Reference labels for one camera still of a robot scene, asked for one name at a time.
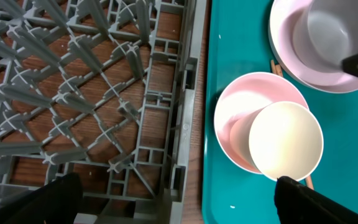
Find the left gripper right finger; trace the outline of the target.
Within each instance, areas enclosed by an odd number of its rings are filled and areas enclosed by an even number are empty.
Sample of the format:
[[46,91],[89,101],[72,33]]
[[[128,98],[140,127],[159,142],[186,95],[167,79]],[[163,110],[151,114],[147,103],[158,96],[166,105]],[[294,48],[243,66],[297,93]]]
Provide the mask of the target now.
[[287,176],[277,179],[274,204],[281,224],[358,224],[358,213]]

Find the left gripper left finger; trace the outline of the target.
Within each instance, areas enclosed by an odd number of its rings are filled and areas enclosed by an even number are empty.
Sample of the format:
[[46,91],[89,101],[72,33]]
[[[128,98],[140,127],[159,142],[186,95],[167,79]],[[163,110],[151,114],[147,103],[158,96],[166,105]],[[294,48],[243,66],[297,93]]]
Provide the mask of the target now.
[[0,208],[0,224],[73,223],[82,198],[80,177],[70,173]]

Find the grey bowl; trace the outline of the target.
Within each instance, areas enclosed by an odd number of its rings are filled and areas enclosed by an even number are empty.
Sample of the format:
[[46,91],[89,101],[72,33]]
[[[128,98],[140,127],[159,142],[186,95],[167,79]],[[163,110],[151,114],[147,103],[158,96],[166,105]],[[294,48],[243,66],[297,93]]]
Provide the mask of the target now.
[[358,53],[358,0],[312,0],[293,30],[293,48],[307,67],[337,72]]

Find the white cup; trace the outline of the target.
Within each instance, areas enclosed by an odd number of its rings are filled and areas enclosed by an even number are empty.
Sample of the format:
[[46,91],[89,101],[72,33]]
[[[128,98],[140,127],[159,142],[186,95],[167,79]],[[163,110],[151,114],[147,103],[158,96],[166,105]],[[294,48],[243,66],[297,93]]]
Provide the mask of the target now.
[[234,123],[232,149],[257,173],[277,181],[303,180],[318,166],[324,149],[321,126],[304,106],[279,101]]

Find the pink bowl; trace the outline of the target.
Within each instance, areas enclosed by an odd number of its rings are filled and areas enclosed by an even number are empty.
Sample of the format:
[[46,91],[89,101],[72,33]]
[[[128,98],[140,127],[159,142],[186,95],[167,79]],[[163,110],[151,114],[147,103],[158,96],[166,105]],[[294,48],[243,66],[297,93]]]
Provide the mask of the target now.
[[227,158],[239,168],[260,174],[230,143],[237,120],[279,101],[292,101],[309,108],[301,92],[288,80],[268,72],[252,72],[232,81],[221,93],[214,111],[214,131]]

